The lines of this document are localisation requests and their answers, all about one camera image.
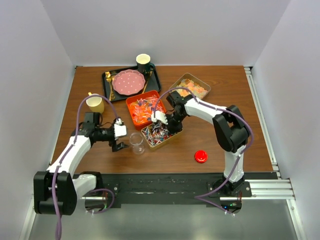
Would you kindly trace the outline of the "gold tin of candies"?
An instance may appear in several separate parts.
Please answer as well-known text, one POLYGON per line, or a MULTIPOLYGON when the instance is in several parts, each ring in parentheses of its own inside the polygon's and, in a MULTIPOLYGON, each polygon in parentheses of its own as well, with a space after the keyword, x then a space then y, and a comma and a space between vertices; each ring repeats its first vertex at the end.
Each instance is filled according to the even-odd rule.
POLYGON ((178 131, 176 133, 170 133, 167 129, 167 125, 162 122, 149 124, 148 126, 142 128, 140 130, 142 136, 147 142, 149 148, 152 151, 161 148, 165 144, 168 144, 171 140, 180 136, 183 130, 178 131))

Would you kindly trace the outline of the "clear glass jar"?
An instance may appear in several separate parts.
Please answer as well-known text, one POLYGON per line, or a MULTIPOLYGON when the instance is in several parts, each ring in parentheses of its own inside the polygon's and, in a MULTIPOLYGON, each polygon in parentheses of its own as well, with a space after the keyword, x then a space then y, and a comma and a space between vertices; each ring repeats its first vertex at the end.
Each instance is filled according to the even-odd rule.
POLYGON ((129 137, 134 154, 141 155, 145 152, 144 137, 139 132, 133 132, 129 137))

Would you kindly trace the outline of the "orange box of lollipops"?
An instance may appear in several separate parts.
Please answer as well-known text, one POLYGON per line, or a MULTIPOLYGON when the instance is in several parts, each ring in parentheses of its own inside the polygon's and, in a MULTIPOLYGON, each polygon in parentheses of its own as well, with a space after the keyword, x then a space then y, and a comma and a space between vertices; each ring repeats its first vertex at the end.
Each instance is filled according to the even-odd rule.
POLYGON ((126 99, 126 105, 136 130, 140 131, 152 123, 153 113, 159 94, 151 90, 126 99))

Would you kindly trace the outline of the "gold tin of gummies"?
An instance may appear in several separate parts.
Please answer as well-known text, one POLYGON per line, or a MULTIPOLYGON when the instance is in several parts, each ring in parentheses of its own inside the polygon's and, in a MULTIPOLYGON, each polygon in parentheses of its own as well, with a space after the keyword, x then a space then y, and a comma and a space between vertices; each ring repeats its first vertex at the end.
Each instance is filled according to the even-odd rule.
POLYGON ((190 73, 185 73, 176 82, 174 82, 169 89, 172 90, 174 88, 179 88, 179 89, 176 89, 176 91, 182 97, 185 97, 190 94, 187 90, 182 89, 182 88, 187 88, 197 98, 201 100, 203 100, 211 91, 211 87, 207 83, 203 82, 202 80, 198 79, 197 77, 195 77, 190 73))

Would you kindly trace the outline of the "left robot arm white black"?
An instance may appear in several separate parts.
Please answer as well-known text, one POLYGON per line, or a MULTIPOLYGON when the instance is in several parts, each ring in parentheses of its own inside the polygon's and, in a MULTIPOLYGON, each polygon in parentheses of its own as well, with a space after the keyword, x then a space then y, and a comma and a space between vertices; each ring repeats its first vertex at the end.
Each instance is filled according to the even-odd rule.
POLYGON ((72 132, 58 159, 47 170, 34 175, 34 211, 37 214, 70 216, 76 209, 78 199, 87 193, 99 196, 105 190, 101 173, 84 171, 73 178, 75 170, 96 142, 108 142, 113 152, 127 148, 124 142, 117 142, 126 135, 127 127, 120 117, 110 127, 103 128, 99 113, 85 113, 84 121, 72 132))

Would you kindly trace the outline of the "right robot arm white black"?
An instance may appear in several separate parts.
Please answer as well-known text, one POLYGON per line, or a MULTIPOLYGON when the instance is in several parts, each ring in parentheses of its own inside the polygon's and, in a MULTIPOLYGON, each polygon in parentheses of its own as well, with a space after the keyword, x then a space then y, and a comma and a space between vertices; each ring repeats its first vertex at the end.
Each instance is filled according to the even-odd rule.
POLYGON ((166 127, 172 134, 181 132, 186 117, 197 117, 213 125, 219 146, 224 150, 225 164, 222 183, 212 191, 198 195, 210 196, 221 189, 230 197, 235 196, 244 182, 244 152, 253 143, 254 135, 235 105, 222 107, 205 102, 192 94, 182 97, 173 90, 166 97, 173 113, 166 114, 166 127))

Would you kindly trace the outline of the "yellow mug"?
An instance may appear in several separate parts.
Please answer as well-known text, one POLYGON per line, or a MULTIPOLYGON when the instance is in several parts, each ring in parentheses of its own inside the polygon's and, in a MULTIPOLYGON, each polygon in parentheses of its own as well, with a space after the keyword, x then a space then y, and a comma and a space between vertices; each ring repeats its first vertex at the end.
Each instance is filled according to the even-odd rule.
POLYGON ((96 93, 88 92, 88 96, 90 98, 86 99, 86 105, 92 112, 102 114, 105 110, 105 106, 103 103, 103 99, 96 93))

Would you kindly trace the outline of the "red jar lid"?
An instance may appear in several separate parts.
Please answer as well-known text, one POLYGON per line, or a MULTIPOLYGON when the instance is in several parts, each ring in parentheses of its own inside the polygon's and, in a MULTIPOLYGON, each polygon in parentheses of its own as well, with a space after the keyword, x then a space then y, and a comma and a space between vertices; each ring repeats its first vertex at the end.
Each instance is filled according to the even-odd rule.
POLYGON ((198 163, 205 163, 208 160, 208 154, 206 151, 204 150, 198 150, 196 151, 196 153, 194 154, 194 159, 198 162, 198 163))

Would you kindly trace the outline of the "gold knife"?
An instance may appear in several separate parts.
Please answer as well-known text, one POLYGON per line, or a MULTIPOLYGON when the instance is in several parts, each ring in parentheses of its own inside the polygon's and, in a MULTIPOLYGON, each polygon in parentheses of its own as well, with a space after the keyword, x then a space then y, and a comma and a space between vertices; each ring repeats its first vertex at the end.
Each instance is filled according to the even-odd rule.
POLYGON ((144 93, 146 91, 147 85, 149 83, 149 80, 150 80, 152 74, 153 74, 153 71, 150 71, 145 75, 146 78, 145 78, 145 84, 144 84, 142 93, 144 93))

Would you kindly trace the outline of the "pink polka dot plate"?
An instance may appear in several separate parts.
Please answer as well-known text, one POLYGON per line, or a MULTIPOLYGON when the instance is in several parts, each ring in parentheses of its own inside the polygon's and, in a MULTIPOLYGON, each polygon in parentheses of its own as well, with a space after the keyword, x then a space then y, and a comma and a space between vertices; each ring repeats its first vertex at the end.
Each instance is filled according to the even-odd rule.
POLYGON ((145 77, 137 70, 123 70, 118 73, 113 82, 113 89, 120 95, 137 94, 144 88, 145 77))

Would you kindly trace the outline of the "gold spoon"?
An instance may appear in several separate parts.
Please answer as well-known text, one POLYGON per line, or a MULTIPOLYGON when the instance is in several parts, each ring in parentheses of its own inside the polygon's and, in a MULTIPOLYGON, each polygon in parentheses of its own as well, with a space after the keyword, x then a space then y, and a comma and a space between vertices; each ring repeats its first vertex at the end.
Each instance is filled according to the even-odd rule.
POLYGON ((114 100, 115 99, 115 95, 114 95, 114 79, 115 79, 115 75, 111 75, 110 76, 110 95, 109 95, 109 100, 114 100))

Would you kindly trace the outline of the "dark green mug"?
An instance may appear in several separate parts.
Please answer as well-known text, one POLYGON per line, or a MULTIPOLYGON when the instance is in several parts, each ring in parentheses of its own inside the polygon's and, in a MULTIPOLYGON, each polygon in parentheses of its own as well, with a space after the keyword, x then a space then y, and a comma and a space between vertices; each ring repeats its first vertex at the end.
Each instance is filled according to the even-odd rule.
POLYGON ((151 63, 151 57, 146 53, 137 55, 135 60, 137 70, 143 75, 146 75, 155 69, 155 65, 151 63))

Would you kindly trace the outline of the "gold fork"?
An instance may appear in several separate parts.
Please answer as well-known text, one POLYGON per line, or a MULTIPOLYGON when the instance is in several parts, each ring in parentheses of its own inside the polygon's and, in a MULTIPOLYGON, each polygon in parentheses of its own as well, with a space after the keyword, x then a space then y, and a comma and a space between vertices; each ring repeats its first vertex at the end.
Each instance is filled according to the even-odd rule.
POLYGON ((106 71, 105 72, 105 78, 106 78, 106 81, 109 83, 109 100, 113 100, 114 99, 114 93, 113 93, 113 79, 114 79, 114 76, 111 75, 111 73, 109 71, 106 71))

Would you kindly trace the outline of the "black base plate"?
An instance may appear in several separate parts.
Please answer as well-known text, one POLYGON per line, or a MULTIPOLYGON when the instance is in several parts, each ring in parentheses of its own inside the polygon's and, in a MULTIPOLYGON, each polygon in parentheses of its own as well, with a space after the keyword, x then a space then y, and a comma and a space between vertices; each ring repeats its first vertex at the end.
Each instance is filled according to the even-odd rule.
POLYGON ((83 199, 87 210, 102 210, 122 205, 199 205, 221 206, 235 213, 242 200, 254 195, 256 180, 277 180, 274 172, 245 173, 244 182, 232 187, 229 183, 212 193, 222 182, 220 173, 170 173, 170 174, 103 174, 102 188, 112 192, 87 193, 83 199))

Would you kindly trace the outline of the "right aluminium side rail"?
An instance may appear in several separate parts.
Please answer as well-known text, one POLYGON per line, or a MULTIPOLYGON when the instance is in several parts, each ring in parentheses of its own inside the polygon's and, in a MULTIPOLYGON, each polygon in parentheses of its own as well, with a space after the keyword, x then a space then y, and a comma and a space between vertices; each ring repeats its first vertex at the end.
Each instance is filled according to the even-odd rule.
POLYGON ((252 95, 252 98, 253 98, 253 102, 254 102, 255 108, 256 108, 256 111, 257 111, 258 119, 259 119, 260 126, 261 126, 261 129, 262 129, 264 141, 266 143, 266 147, 267 147, 267 151, 268 151, 268 154, 269 154, 269 158, 270 158, 270 162, 271 162, 271 165, 272 165, 272 169, 276 173, 278 179, 282 179, 282 176, 281 176, 281 173, 280 173, 280 170, 279 170, 279 165, 278 165, 278 162, 277 162, 277 159, 276 159, 276 156, 275 156, 275 153, 274 153, 274 149, 273 149, 273 146, 272 146, 272 143, 271 143, 269 131, 268 131, 268 128, 267 128, 267 125, 266 125, 266 121, 265 121, 265 117, 264 117, 264 114, 263 114, 263 110, 261 108, 260 100, 259 100, 259 97, 258 97, 258 92, 256 90, 256 86, 255 86, 255 83, 254 83, 254 78, 253 78, 253 75, 252 75, 252 68, 249 67, 249 66, 245 66, 244 67, 244 72, 245 72, 245 75, 246 75, 246 78, 247 78, 247 81, 248 81, 248 85, 249 85, 249 88, 250 88, 250 91, 251 91, 251 95, 252 95))

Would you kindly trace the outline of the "aluminium frame rail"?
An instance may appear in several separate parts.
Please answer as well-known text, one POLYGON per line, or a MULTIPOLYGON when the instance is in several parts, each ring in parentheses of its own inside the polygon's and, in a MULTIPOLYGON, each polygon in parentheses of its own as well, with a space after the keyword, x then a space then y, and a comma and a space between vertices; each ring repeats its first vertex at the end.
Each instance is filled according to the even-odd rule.
POLYGON ((253 239, 305 240, 296 196, 289 179, 255 180, 253 196, 229 215, 205 204, 123 204, 93 214, 82 198, 62 219, 64 239, 253 239))

